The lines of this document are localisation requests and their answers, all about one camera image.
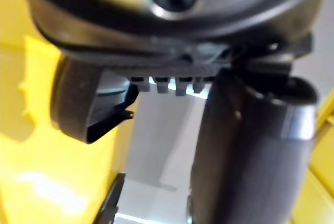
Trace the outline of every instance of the black plastic bracket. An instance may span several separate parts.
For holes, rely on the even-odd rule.
[[[103,205],[96,216],[93,224],[113,224],[115,215],[118,211],[118,200],[120,199],[121,191],[125,180],[125,174],[119,173],[110,188]]]
[[[124,84],[119,84],[120,92],[101,95],[98,88],[104,71],[92,64],[64,58],[54,79],[52,121],[64,134],[87,144],[134,115],[126,108],[135,102],[137,87],[129,84],[124,88]]]

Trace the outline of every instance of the yellow panel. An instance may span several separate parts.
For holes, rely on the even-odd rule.
[[[334,200],[309,172],[295,207],[293,224],[334,224]]]
[[[25,52],[0,50],[0,223],[91,223],[124,166],[132,121],[91,145],[65,136],[49,116],[59,51],[29,37]]]
[[[26,0],[0,0],[0,42],[24,45],[24,36],[42,40],[34,27]]]
[[[318,118],[318,129],[328,120],[330,116],[334,116],[334,90],[330,93],[329,97],[321,107]]]
[[[321,110],[318,144],[313,151],[311,170],[334,197],[334,92]]]

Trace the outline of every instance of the yellow plastic body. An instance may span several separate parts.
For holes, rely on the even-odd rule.
[[[292,224],[334,224],[334,91],[320,110],[310,168]]]
[[[60,52],[25,0],[0,0],[0,223],[92,223],[126,161],[133,121],[86,145],[56,130],[50,95]]]

